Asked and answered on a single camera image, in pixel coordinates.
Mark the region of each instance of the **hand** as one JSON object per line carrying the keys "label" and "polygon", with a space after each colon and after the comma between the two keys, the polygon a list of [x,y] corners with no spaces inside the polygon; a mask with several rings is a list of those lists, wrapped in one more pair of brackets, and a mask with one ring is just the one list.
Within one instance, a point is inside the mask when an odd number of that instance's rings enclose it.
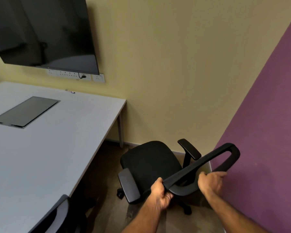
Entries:
{"label": "hand", "polygon": [[151,186],[151,194],[149,196],[149,199],[152,199],[156,202],[156,207],[158,207],[159,210],[164,210],[168,207],[172,198],[173,194],[171,194],[170,192],[165,193],[163,179],[159,177]]}
{"label": "hand", "polygon": [[220,196],[223,186],[223,177],[226,175],[227,172],[211,172],[207,175],[205,172],[201,172],[198,177],[198,187],[204,196],[211,193]]}

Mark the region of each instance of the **chair seat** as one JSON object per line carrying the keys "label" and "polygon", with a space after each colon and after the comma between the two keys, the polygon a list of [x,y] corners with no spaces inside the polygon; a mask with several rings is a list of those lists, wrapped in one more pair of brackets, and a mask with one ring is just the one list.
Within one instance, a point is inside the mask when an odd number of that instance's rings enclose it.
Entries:
{"label": "chair seat", "polygon": [[174,153],[161,141],[139,145],[121,157],[122,168],[129,168],[140,194],[159,178],[166,179],[182,169]]}

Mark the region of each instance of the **beige wall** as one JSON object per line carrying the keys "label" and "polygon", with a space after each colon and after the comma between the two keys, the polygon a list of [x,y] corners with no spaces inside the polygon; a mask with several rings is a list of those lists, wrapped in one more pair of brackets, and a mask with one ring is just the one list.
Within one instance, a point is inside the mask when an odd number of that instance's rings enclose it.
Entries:
{"label": "beige wall", "polygon": [[291,21],[291,0],[87,4],[106,84],[1,59],[0,79],[125,98],[125,141],[160,140],[175,151],[180,138],[201,153],[214,148]]}

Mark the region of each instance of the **wall-mounted tv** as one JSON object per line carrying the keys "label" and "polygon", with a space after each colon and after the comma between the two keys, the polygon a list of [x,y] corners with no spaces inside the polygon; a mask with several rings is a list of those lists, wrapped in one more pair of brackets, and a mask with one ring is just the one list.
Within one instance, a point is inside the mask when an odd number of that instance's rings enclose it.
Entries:
{"label": "wall-mounted tv", "polygon": [[0,0],[0,57],[99,75],[85,0]]}

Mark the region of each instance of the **table top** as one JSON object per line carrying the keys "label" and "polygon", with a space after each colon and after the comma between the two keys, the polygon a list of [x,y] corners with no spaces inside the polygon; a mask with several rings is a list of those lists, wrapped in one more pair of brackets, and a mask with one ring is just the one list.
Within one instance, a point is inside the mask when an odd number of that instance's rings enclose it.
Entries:
{"label": "table top", "polygon": [[0,233],[27,233],[72,194],[126,103],[2,82],[0,114],[32,96],[61,101],[24,129],[0,125]]}

